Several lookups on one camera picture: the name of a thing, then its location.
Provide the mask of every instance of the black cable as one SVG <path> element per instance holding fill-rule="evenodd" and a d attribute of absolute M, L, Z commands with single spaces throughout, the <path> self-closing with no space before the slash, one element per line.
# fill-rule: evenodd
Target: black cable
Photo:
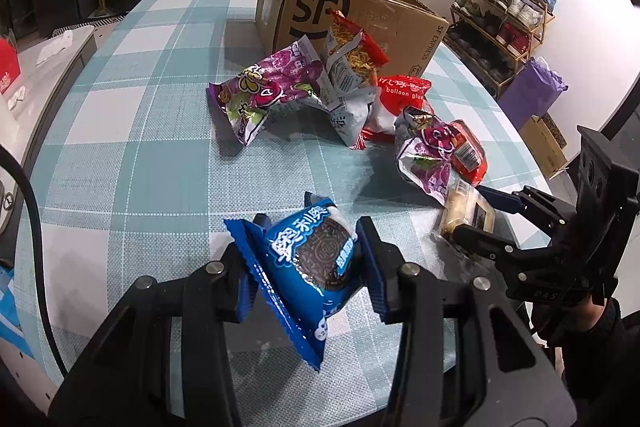
<path fill-rule="evenodd" d="M 60 373 L 62 373 L 63 377 L 66 377 L 65 363 L 62 361 L 58 344 L 56 344 L 56 339 L 53 336 L 51 322 L 49 321 L 49 312 L 47 311 L 47 296 L 44 288 L 44 267 L 42 265 L 42 229 L 40 227 L 40 213 L 38 211 L 38 204 L 36 203 L 36 196 L 20 164 L 1 144 L 0 167 L 6 170 L 18 184 L 18 188 L 20 188 L 24 197 L 24 203 L 27 205 L 27 213 L 29 214 L 29 223 L 31 225 L 31 239 L 33 241 L 33 272 L 36 279 L 36 297 L 38 299 L 42 328 L 44 329 L 47 344 L 49 344 L 49 349 L 51 349 Z"/>

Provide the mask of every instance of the screw head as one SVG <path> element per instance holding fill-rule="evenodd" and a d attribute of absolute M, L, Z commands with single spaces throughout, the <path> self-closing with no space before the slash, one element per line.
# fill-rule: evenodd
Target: screw head
<path fill-rule="evenodd" d="M 486 292 L 489 288 L 491 288 L 491 281 L 486 277 L 476 277 L 474 279 L 474 287 L 478 290 Z"/>
<path fill-rule="evenodd" d="M 408 277 L 415 277 L 420 273 L 420 266 L 415 263 L 404 263 L 400 267 L 400 271 Z"/>
<path fill-rule="evenodd" d="M 11 210 L 12 206 L 14 206 L 14 195 L 11 192 L 7 192 L 4 195 L 4 200 L 2 200 L 2 208 Z"/>
<path fill-rule="evenodd" d="M 142 275 L 138 277 L 133 284 L 136 285 L 136 288 L 138 288 L 139 290 L 146 290 L 151 288 L 151 285 L 153 283 L 153 277 L 151 277 L 150 275 Z"/>
<path fill-rule="evenodd" d="M 220 275 L 225 270 L 225 265 L 222 261 L 211 261 L 211 263 L 207 263 L 204 269 L 211 275 Z"/>

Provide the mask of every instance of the cardboard box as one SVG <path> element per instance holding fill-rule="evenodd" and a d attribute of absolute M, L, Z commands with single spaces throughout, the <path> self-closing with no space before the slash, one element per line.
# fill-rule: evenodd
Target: cardboard box
<path fill-rule="evenodd" d="M 420 76 L 449 23 L 418 0 L 258 0 L 255 21 L 268 54 L 307 35 L 318 53 L 333 21 L 329 9 L 362 26 L 389 62 L 380 75 Z"/>
<path fill-rule="evenodd" d="M 541 118 L 536 116 L 529 118 L 529 121 L 520 129 L 520 136 L 547 180 L 566 165 L 562 148 Z"/>

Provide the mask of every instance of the oreo cookie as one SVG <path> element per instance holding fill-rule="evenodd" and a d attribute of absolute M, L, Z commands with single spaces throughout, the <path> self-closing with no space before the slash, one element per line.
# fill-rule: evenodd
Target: oreo cookie
<path fill-rule="evenodd" d="M 362 287 L 357 236 L 329 198 L 271 225 L 225 219 L 227 230 L 300 356 L 319 371 L 326 320 Z"/>

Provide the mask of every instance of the red box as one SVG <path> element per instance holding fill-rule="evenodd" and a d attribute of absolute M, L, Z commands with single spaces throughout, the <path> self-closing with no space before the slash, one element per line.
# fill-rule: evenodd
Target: red box
<path fill-rule="evenodd" d="M 0 94 L 11 86 L 19 74 L 17 51 L 7 40 L 0 38 Z"/>

